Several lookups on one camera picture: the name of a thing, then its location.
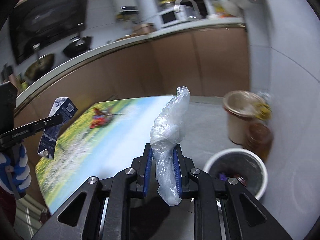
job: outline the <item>tabletop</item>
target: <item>tabletop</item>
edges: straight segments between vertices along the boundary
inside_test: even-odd
[[[97,103],[85,111],[57,140],[54,160],[36,165],[40,190],[54,213],[90,176],[113,177],[142,156],[150,130],[173,96],[133,98]],[[90,128],[95,108],[111,118]]]

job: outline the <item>gloved hand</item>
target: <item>gloved hand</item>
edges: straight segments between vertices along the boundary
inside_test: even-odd
[[[31,176],[29,174],[30,168],[27,165],[27,150],[23,144],[20,145],[19,155],[20,159],[17,162],[17,164],[13,167],[14,175],[12,176],[12,181],[14,185],[17,187],[17,191],[21,193],[24,192],[27,187],[29,187],[31,182]],[[3,188],[6,192],[13,194],[7,174],[5,172],[5,167],[9,166],[10,163],[10,158],[7,155],[0,153],[0,187]]]

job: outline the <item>countertop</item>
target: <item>countertop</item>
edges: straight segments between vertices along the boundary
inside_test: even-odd
[[[168,35],[171,33],[176,33],[183,30],[193,29],[193,28],[201,28],[201,27],[209,27],[214,25],[234,25],[234,24],[244,24],[244,19],[240,17],[229,17],[229,18],[217,18],[217,19],[204,19],[200,21],[193,21],[193,22],[187,22],[182,23],[179,25],[174,25],[168,28],[161,29],[156,32],[152,32],[148,35],[141,35],[136,36],[132,38],[127,38],[120,41],[115,41],[113,43],[98,47],[93,50],[89,50],[88,52],[81,54],[77,57],[74,57],[67,62],[61,64],[60,66],[54,68],[49,73],[38,79],[36,82],[34,82],[30,87],[28,87],[25,91],[23,91],[18,97],[17,97],[17,104],[16,107],[18,107],[20,104],[23,103],[32,93],[34,93],[36,90],[38,90],[40,87],[45,85],[47,82],[49,82],[52,78],[60,75],[64,71],[68,70],[69,68],[72,68],[73,66],[83,62],[86,59],[89,59],[91,57],[94,57],[100,53],[107,52],[108,50],[116,49],[117,47],[123,47],[126,45],[130,45],[132,43],[137,43],[140,41],[148,40],[148,39],[155,39],[160,36]]]

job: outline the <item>metal screw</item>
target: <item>metal screw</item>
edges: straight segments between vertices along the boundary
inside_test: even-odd
[[[134,168],[127,168],[127,169],[125,170],[125,173],[128,174],[128,175],[134,174],[134,172],[135,172],[135,169],[134,169]]]
[[[89,184],[95,184],[98,181],[98,178],[95,176],[92,176],[88,179]]]
[[[235,185],[238,183],[238,180],[236,178],[229,178],[228,179],[228,182],[231,184],[231,185]]]
[[[193,168],[193,169],[191,169],[191,173],[197,175],[197,174],[200,173],[200,169],[198,169],[198,168]]]

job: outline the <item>microwave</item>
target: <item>microwave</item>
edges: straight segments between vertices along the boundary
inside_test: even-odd
[[[172,6],[159,13],[162,20],[162,28],[196,20],[196,12],[192,7],[180,5],[179,9],[179,12],[175,12],[174,6]]]

